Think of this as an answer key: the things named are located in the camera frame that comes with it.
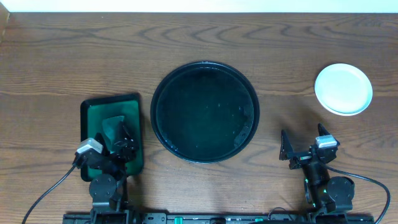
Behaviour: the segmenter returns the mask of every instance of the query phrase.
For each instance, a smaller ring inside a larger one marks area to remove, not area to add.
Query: green rectangular tray
[[[101,133],[104,136],[102,120],[115,116],[124,116],[124,122],[131,132],[131,137],[139,143],[136,158],[126,163],[127,175],[137,175],[144,167],[138,94],[83,101],[80,105],[81,140],[94,138],[97,133]],[[107,139],[105,139],[105,143],[107,148],[110,149]],[[99,174],[102,174],[101,170],[91,169],[88,166],[81,168],[81,178],[84,181],[92,181]]]

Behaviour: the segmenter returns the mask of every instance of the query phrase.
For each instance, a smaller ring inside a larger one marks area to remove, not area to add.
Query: black round tray
[[[247,146],[259,113],[249,80],[218,62],[175,69],[161,81],[150,106],[152,128],[164,147],[201,163],[223,161]]]

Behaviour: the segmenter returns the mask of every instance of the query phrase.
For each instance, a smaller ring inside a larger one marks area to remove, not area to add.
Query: white backdrop
[[[0,0],[10,12],[398,12],[398,0]]]

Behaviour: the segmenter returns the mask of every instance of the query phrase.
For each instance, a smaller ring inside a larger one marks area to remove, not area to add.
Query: wire
[[[384,184],[378,182],[377,180],[373,180],[373,179],[370,179],[368,177],[364,177],[364,176],[361,176],[361,175],[358,175],[358,174],[352,174],[352,173],[349,173],[349,172],[345,172],[345,171],[341,171],[341,170],[332,168],[332,167],[324,164],[320,159],[319,159],[319,162],[320,162],[320,165],[323,168],[326,168],[326,169],[328,169],[330,171],[333,171],[333,172],[336,172],[336,173],[339,173],[339,174],[356,177],[356,178],[359,178],[359,179],[362,179],[362,180],[367,180],[369,182],[377,184],[378,186],[382,187],[386,191],[386,193],[387,193],[386,205],[384,206],[383,211],[381,212],[379,218],[377,218],[377,220],[374,222],[374,224],[379,224],[381,222],[381,220],[383,219],[384,215],[386,214],[388,207],[390,206],[391,195],[390,195],[390,191],[388,190],[388,188]]]
[[[46,196],[48,195],[54,188],[58,187],[58,185],[60,185],[62,183],[63,180],[65,180],[69,174],[75,169],[75,165],[72,166],[72,168],[70,168],[70,170],[67,172],[67,174],[65,174],[56,184],[54,184],[54,186],[52,186],[51,188],[49,188],[46,192],[44,192],[44,194],[42,196],[40,196],[36,202],[30,207],[30,209],[27,211],[24,220],[22,221],[22,224],[26,223],[27,217],[30,215],[30,213],[32,212],[33,208],[36,207],[36,205]]]
[[[275,209],[282,209],[282,210],[284,210],[284,211],[287,212],[287,210],[284,209],[284,208],[282,208],[282,207],[275,207],[275,208],[273,208],[273,209],[269,212],[269,214],[268,214],[268,216],[267,216],[267,219],[268,219],[268,220],[271,220],[271,214],[272,214],[272,212],[274,212]],[[293,219],[289,214],[287,214],[287,215],[289,216],[290,220],[294,221],[294,219]]]

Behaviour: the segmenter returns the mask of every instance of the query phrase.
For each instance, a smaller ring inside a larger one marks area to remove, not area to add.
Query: white plate
[[[371,82],[361,70],[337,63],[319,73],[315,81],[315,94],[326,110],[351,116],[369,106],[373,90]]]

